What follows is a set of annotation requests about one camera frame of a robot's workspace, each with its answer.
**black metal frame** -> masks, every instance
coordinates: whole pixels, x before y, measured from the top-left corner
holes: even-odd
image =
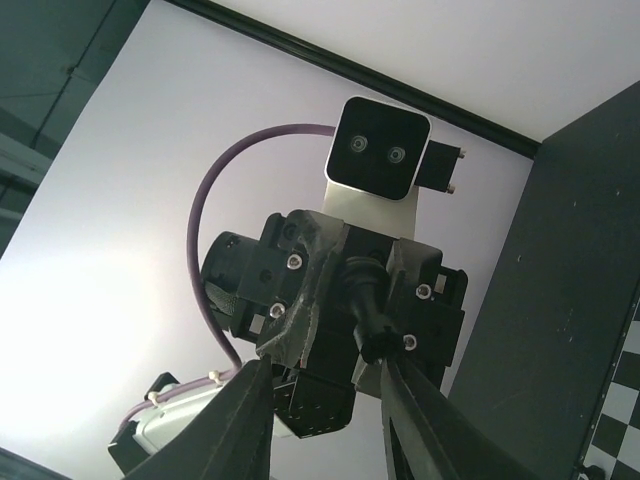
[[[539,142],[520,133],[212,1],[166,1],[440,118],[527,158],[533,159],[540,147]]]
[[[406,354],[387,358],[382,371],[390,480],[536,480],[476,430]],[[267,480],[273,395],[269,357],[248,362],[171,443],[125,480]]]
[[[64,475],[0,447],[0,478],[5,477],[21,480],[69,480]]]

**checkerboard pattern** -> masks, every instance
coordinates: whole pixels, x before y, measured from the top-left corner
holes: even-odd
[[[601,467],[608,480],[640,480],[640,317],[637,306],[584,464]]]

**black panel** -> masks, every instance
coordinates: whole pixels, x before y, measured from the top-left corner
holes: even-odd
[[[578,460],[640,275],[640,83],[543,142],[450,398],[544,479]]]
[[[48,468],[0,448],[0,478],[19,480],[69,480]]]
[[[229,10],[211,0],[167,1],[375,92],[382,93],[405,105],[438,117],[451,125],[486,138],[525,157],[533,158],[540,147],[540,144],[535,140],[513,130],[387,77],[364,65],[352,62],[300,38]]]

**bolt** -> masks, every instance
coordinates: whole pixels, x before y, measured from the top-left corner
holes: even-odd
[[[280,302],[278,303],[274,303],[273,305],[271,305],[271,308],[269,309],[269,316],[271,318],[280,318],[282,315],[284,315],[284,312],[286,312],[287,309],[285,308],[285,306],[283,304],[281,304]]]
[[[302,266],[302,257],[297,253],[294,253],[287,258],[287,268],[289,270],[298,270]]]
[[[410,352],[411,350],[415,350],[416,347],[418,346],[418,340],[413,335],[410,335],[410,334],[405,335],[404,337],[402,337],[402,340],[404,340],[404,349],[407,352]]]
[[[418,285],[418,288],[416,288],[416,297],[418,297],[420,300],[427,300],[428,298],[430,298],[431,286],[427,285],[426,283]]]

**black ceiling trim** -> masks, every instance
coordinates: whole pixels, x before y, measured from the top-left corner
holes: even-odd
[[[209,0],[166,1],[440,118],[527,158],[533,159],[540,147],[539,142],[486,118]]]

